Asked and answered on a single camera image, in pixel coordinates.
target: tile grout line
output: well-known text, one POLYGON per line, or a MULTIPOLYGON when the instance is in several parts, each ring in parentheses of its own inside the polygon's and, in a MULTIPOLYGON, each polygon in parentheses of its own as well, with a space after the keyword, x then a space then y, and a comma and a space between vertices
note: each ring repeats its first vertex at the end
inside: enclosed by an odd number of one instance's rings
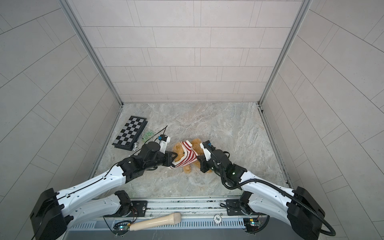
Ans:
POLYGON ((29 22, 33 21, 33 20, 36 20, 36 19, 38 19, 39 17, 34 18, 34 19, 32 19, 32 20, 29 20, 28 22, 25 22, 25 23, 23 23, 23 24, 20 24, 20 25, 18 25, 18 26, 16 26, 16 27, 12 27, 12 26, 7 22, 7 20, 5 20, 5 18, 3 18, 3 19, 4 19, 4 20, 8 23, 8 25, 11 27, 11 29, 9 29, 8 31, 11 31, 11 30, 14 29, 14 28, 17 28, 17 27, 19 27, 19 26, 21 26, 21 25, 24 25, 24 24, 26 24, 26 23, 29 23, 29 22))

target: white wall tile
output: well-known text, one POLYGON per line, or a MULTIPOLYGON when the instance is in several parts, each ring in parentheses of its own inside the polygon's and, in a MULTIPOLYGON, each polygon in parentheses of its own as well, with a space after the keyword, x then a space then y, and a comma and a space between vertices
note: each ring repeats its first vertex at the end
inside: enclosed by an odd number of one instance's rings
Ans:
POLYGON ((44 19, 62 43, 75 35, 73 28, 61 9, 44 15, 44 19))
POLYGON ((69 188, 86 153, 87 151, 74 143, 48 184, 47 189, 52 187, 54 191, 60 191, 69 188))
POLYGON ((79 183, 84 182, 85 180, 88 179, 90 175, 90 171, 92 169, 92 165, 97 159, 97 156, 101 150, 101 144, 98 143, 96 140, 92 142, 91 147, 89 148, 89 151, 85 155, 79 170, 77 171, 75 177, 73 178, 71 182, 71 186, 77 185, 79 183))
POLYGON ((23 73, 0 88, 0 140, 2 140, 44 97, 23 73))
POLYGON ((126 1, 73 0, 85 26, 133 26, 126 1))
POLYGON ((141 26, 194 26, 193 1, 136 1, 141 26))
POLYGON ((98 48, 106 66, 146 66, 141 48, 98 48))
POLYGON ((317 50, 332 25, 330 21, 309 10, 297 35, 311 48, 317 50))
POLYGON ((84 117, 89 118, 89 112, 78 101, 76 101, 73 105, 84 115, 84 117))
POLYGON ((137 82, 172 82, 169 67, 131 67, 137 82))
POLYGON ((293 41, 288 56, 311 83, 327 65, 327 62, 298 36, 293 41))
POLYGON ((200 66, 201 62, 201 48, 195 48, 195 66, 200 66))
POLYGON ((293 160, 293 164, 295 165, 295 167, 298 167, 298 166, 300 166, 300 164, 302 164, 303 162, 305 162, 307 160, 308 160, 307 155, 305 155, 305 153, 303 153, 298 158, 293 160))
POLYGON ((113 95, 111 90, 108 88, 105 94, 101 97, 101 100, 107 106, 107 108, 110 109, 113 102, 115 101, 115 96, 113 95))
POLYGON ((299 125, 300 125, 300 123, 302 122, 302 121, 304 121, 304 119, 306 119, 306 115, 305 115, 305 113, 304 112, 302 112, 301 114, 300 114, 300 116, 292 123, 292 128, 293 128, 293 130, 295 130, 299 125))
POLYGON ((103 38, 100 35, 100 32, 96 26, 84 26, 82 29, 87 35, 88 40, 90 41, 92 47, 94 48, 105 48, 105 43, 103 38))
POLYGON ((56 1, 50 0, 2 1, 0 14, 14 28, 59 8, 56 1))
POLYGON ((76 138, 76 140, 74 141, 79 147, 81 147, 82 149, 84 149, 86 152, 88 151, 88 149, 89 149, 89 145, 88 144, 86 144, 83 140, 81 140, 79 137, 77 137, 76 138))
POLYGON ((179 82, 215 82, 217 67, 176 67, 179 82))
POLYGON ((0 142, 0 195, 7 194, 53 130, 53 126, 34 112, 30 112, 0 142))
POLYGON ((206 94, 167 94, 168 102, 206 102, 206 94))
POLYGON ((237 93, 245 94, 262 94, 265 88, 265 83, 240 82, 237 93))
POLYGON ((49 112, 47 112, 39 104, 36 104, 32 111, 39 115, 42 119, 47 121, 49 124, 51 124, 53 127, 56 127, 59 124, 59 121, 54 118, 51 114, 49 114, 49 112))
POLYGON ((344 123, 341 123, 321 140, 323 141, 325 146, 328 146, 331 142, 335 141, 338 137, 342 136, 347 131, 348 128, 344 125, 344 123))
POLYGON ((276 98, 279 100, 290 124, 293 124, 303 110, 284 82, 281 83, 281 86, 276 93, 276 98))
POLYGON ((207 102, 242 102, 244 94, 207 94, 207 102))
POLYGON ((169 68, 170 68, 170 74, 172 77, 172 82, 177 82, 176 67, 169 67, 169 68))
POLYGON ((91 114, 107 88, 104 80, 98 75, 80 95, 78 102, 91 114))
POLYGON ((297 180, 300 179, 300 176, 297 173, 296 167, 293 164, 291 155, 288 152, 288 149, 285 145, 285 142, 283 140, 283 137, 281 136, 280 131, 276 131, 276 133, 273 136, 275 137, 276 144, 278 146, 279 152, 281 154, 281 158, 288 172, 288 176, 292 182, 296 182, 297 180))
POLYGON ((177 93, 195 93, 194 82, 169 82, 169 83, 157 83, 160 94, 177 94, 177 93))
POLYGON ((151 83, 116 83, 121 94, 154 94, 151 83))
POLYGON ((249 48, 243 48, 243 54, 241 56, 240 65, 239 66, 241 66, 241 67, 245 66, 245 63, 247 62, 247 58, 248 58, 248 53, 249 53, 249 48))
POLYGON ((252 1, 202 1, 201 26, 249 27, 253 6, 252 1))
POLYGON ((379 232, 380 236, 384 236, 384 221, 373 222, 373 225, 375 225, 375 228, 379 232))
POLYGON ((148 48, 153 66, 194 66, 193 48, 148 48))
POLYGON ((79 110, 71 107, 37 155, 60 165, 86 120, 79 110))
POLYGON ((135 26, 141 26, 139 15, 137 14, 136 4, 134 0, 127 0, 129 12, 131 13, 133 24, 135 26))
POLYGON ((150 27, 98 27, 107 48, 156 47, 150 27))
POLYGON ((341 120, 308 80, 304 80, 295 98, 320 138, 341 124, 341 120))
POLYGON ((200 93, 233 93, 234 82, 201 82, 200 93))
POLYGON ((241 48, 202 48, 201 66, 239 66, 241 48))
POLYGON ((322 56, 367 98, 384 89, 384 69, 377 67, 384 63, 384 53, 344 29, 336 32, 322 56))
POLYGON ((5 31, 9 31, 12 29, 11 25, 9 25, 6 20, 0 16, 0 29, 5 32, 5 31))
POLYGON ((382 171, 384 171, 384 146, 382 144, 383 142, 384 132, 381 132, 361 144, 365 151, 369 154, 372 160, 382 171))
POLYGON ((107 115, 105 116, 104 120, 103 120, 103 123, 101 124, 100 128, 99 128, 99 131, 97 132, 97 134, 95 135, 95 139, 96 141, 98 142, 105 142, 107 141, 106 137, 108 135, 108 132, 109 132, 109 129, 113 123, 113 120, 115 119, 116 117, 116 114, 119 110, 119 104, 117 102, 115 102, 115 104, 113 104, 111 106, 111 108, 109 109, 107 115))
POLYGON ((319 14, 363 39, 383 16, 383 12, 382 1, 328 0, 319 14))
POLYGON ((295 20, 300 2, 263 2, 256 26, 290 28, 295 20))
POLYGON ((166 94, 130 94, 133 103, 166 103, 168 98, 166 94))
POLYGON ((81 43, 79 37, 77 35, 74 35, 73 37, 70 38, 70 40, 73 43, 76 50, 79 52, 81 58, 85 58, 88 55, 88 53, 85 50, 83 44, 81 43))
POLYGON ((304 153, 304 151, 295 135, 295 132, 291 127, 291 124, 286 117, 286 114, 282 113, 279 119, 276 120, 276 123, 279 127, 281 136, 284 139, 285 145, 292 157, 292 160, 295 161, 304 153))
POLYGON ((325 182, 321 185, 324 189, 324 192, 330 192, 345 186, 348 186, 347 181, 345 180, 344 176, 341 175, 340 177, 334 178, 332 180, 329 180, 328 182, 325 182))
POLYGON ((201 26, 201 1, 193 2, 194 26, 201 26))
POLYGON ((49 38, 53 41, 53 43, 56 46, 59 46, 61 44, 61 41, 56 36, 56 34, 54 33, 54 31, 52 30, 50 25, 47 23, 47 21, 44 19, 44 16, 39 17, 36 20, 39 22, 41 27, 43 27, 44 31, 48 34, 49 38))
POLYGON ((246 66, 273 67, 281 52, 280 48, 251 48, 246 66))
POLYGON ((66 41, 32 64, 24 73, 48 93, 80 61, 81 56, 72 42, 66 41))
POLYGON ((13 188, 0 203, 0 212, 7 219, 0 226, 5 239, 15 239, 32 211, 40 194, 53 177, 44 169, 28 165, 13 188))
POLYGON ((210 47, 258 48, 264 31, 265 28, 212 28, 210 47))
POLYGON ((154 27, 158 48, 209 48, 210 28, 154 27))
POLYGON ((327 149, 371 221, 382 220, 384 174, 350 132, 332 142, 327 149))
POLYGON ((327 197, 343 226, 348 239, 380 239, 380 236, 361 207, 359 200, 349 186, 327 193, 327 197), (361 220, 361 227, 356 228, 356 218, 361 220))
POLYGON ((125 67, 105 67, 109 79, 115 82, 132 82, 125 67))
POLYGON ((261 67, 224 67, 222 82, 256 82, 261 67))
POLYGON ((84 58, 78 64, 78 67, 83 72, 85 77, 88 79, 88 82, 92 82, 94 78, 97 76, 97 74, 99 74, 99 72, 96 70, 96 67, 89 56, 84 58))
POLYGON ((300 69, 288 56, 285 57, 283 65, 280 67, 279 74, 291 91, 302 75, 300 69))
POLYGON ((48 172, 51 172, 53 174, 59 168, 59 166, 57 166, 56 164, 53 164, 50 161, 47 161, 44 158, 39 157, 37 155, 32 159, 31 164, 33 164, 39 168, 42 168, 44 170, 47 170, 48 172))
POLYGON ((79 76, 72 70, 45 95, 39 105, 61 121, 85 88, 79 76))
POLYGON ((78 137, 86 144, 91 145, 106 115, 107 112, 105 112, 100 104, 97 104, 81 129, 78 137))
POLYGON ((331 65, 325 67, 313 86, 359 142, 384 130, 383 112, 331 65))
POLYGON ((1 34, 0 46, 3 46, 0 48, 0 73, 7 79, 14 78, 56 47, 37 20, 1 34))
POLYGON ((258 102, 261 96, 261 94, 244 94, 243 102, 258 102))
POLYGON ((261 48, 282 48, 291 28, 266 28, 261 48))
POLYGON ((279 111, 281 108, 279 101, 276 98, 276 95, 272 92, 269 91, 268 95, 265 98, 266 102, 268 103, 268 106, 271 109, 272 115, 276 115, 276 113, 279 111))
POLYGON ((320 55, 324 52, 325 48, 328 46, 329 42, 332 40, 333 36, 336 34, 337 30, 339 30, 339 26, 333 24, 324 40, 321 42, 319 48, 316 50, 320 55))
POLYGON ((321 184, 341 175, 308 119, 304 119, 295 129, 295 133, 321 184))

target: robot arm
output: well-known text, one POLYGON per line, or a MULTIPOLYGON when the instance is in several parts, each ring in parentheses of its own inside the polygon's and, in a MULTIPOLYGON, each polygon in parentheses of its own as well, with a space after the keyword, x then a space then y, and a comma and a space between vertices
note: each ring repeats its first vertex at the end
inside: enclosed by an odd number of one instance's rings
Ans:
POLYGON ((197 157, 200 170, 213 170, 227 189, 244 190, 240 197, 243 213, 250 215, 262 212, 277 218, 290 225, 305 240, 318 239, 320 233, 336 235, 335 230, 324 220, 325 212, 304 188, 284 188, 257 177, 247 169, 232 164, 227 152, 216 149, 209 141, 200 146, 204 151, 204 156, 197 157), (330 231, 322 230, 322 224, 330 231))

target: black cable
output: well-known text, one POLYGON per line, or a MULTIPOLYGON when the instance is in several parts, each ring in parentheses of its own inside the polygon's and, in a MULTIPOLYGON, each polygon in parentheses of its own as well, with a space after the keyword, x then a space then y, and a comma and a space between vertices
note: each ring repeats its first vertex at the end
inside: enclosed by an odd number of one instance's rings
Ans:
POLYGON ((102 178, 100 178, 99 180, 97 180, 97 181, 91 183, 90 185, 87 185, 87 186, 82 187, 82 188, 80 188, 80 189, 78 189, 78 190, 76 190, 76 191, 71 192, 70 194, 68 194, 68 197, 69 197, 71 194, 74 194, 75 192, 78 192, 78 191, 80 191, 80 190, 83 190, 84 188, 89 187, 89 186, 91 186, 91 185, 93 185, 93 184, 95 184, 95 183, 97 183, 97 182, 103 180, 103 179, 108 175, 108 173, 112 170, 112 168, 113 168, 115 165, 116 165, 116 164, 114 164, 114 165, 108 170, 108 172, 104 175, 104 177, 102 177, 102 178))
POLYGON ((107 223, 107 220, 105 220, 105 217, 103 216, 103 219, 104 219, 104 222, 105 224, 108 226, 109 230, 111 230, 111 232, 113 233, 113 235, 115 235, 115 233, 112 231, 112 229, 109 227, 108 223, 107 223))
POLYGON ((225 173, 225 169, 222 167, 221 165, 221 162, 220 160, 215 156, 215 154, 213 153, 213 151, 211 151, 210 147, 208 147, 208 145, 203 142, 203 146, 211 153, 211 155, 214 156, 214 158, 216 159, 216 162, 217 162, 217 165, 219 167, 219 170, 220 170, 220 178, 221 178, 221 182, 222 184, 224 185, 225 188, 229 189, 229 190, 234 190, 236 188, 239 188, 245 184, 248 184, 248 183, 251 183, 251 182, 259 182, 259 183, 262 183, 262 184, 265 184, 273 189, 275 189, 276 191, 278 191, 281 195, 283 195, 284 197, 288 197, 289 199, 291 199, 292 201, 296 202, 298 205, 300 205, 301 207, 305 208, 307 211, 309 211, 312 215, 314 215, 318 220, 320 220, 329 230, 328 231, 325 231, 323 229, 320 229, 320 233, 322 234, 325 234, 325 235, 328 235, 328 236, 335 236, 336 235, 336 231, 333 229, 333 227, 322 217, 320 216, 319 214, 317 214, 317 212, 315 212, 312 208, 310 208, 309 206, 307 206, 306 204, 302 203, 299 199, 297 199, 296 197, 288 194, 286 191, 283 191, 282 189, 276 187, 275 185, 267 182, 267 181, 264 181, 264 180, 261 180, 261 179, 248 179, 248 180, 245 180, 244 182, 241 182, 233 187, 231 186, 228 186, 227 185, 227 181, 226 181, 226 173, 225 173))

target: black wire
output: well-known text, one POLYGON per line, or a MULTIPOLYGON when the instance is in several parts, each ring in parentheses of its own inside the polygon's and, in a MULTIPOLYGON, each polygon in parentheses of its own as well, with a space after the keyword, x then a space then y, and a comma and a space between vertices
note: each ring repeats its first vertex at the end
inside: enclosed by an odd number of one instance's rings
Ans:
POLYGON ((220 170, 221 183, 224 185, 225 188, 227 188, 229 190, 234 190, 236 188, 239 188, 239 187, 241 187, 245 184, 251 183, 251 182, 259 182, 259 183, 265 184, 265 185, 275 189, 276 191, 278 191, 284 197, 288 197, 292 201, 296 202, 298 205, 305 208, 312 215, 314 215, 318 220, 320 220, 329 230, 329 231, 325 231, 323 229, 320 229, 320 233, 328 235, 328 236, 335 236, 336 235, 336 231, 333 229, 333 227, 322 216, 320 216, 317 212, 315 212, 312 208, 310 208, 306 204, 302 203, 298 198, 288 194, 287 192, 283 191, 282 189, 276 187, 275 185, 273 185, 267 181, 264 181, 261 179, 248 179, 248 180, 245 180, 244 182, 241 182, 241 183, 239 183, 233 187, 228 186, 227 181, 225 180, 225 177, 224 177, 224 176, 226 176, 225 169, 222 167, 220 160, 215 156, 213 151, 211 151, 211 149, 208 147, 208 145, 205 142, 203 142, 203 146, 211 153, 211 155, 213 155, 215 157, 217 164, 218 164, 218 167, 219 167, 219 170, 220 170))
POLYGON ((108 226, 108 228, 109 228, 109 230, 111 230, 111 232, 113 233, 113 235, 115 235, 115 233, 112 231, 112 229, 109 227, 109 225, 108 225, 108 223, 107 223, 107 220, 105 220, 105 217, 103 216, 103 218, 104 218, 104 222, 105 222, 105 224, 108 226))

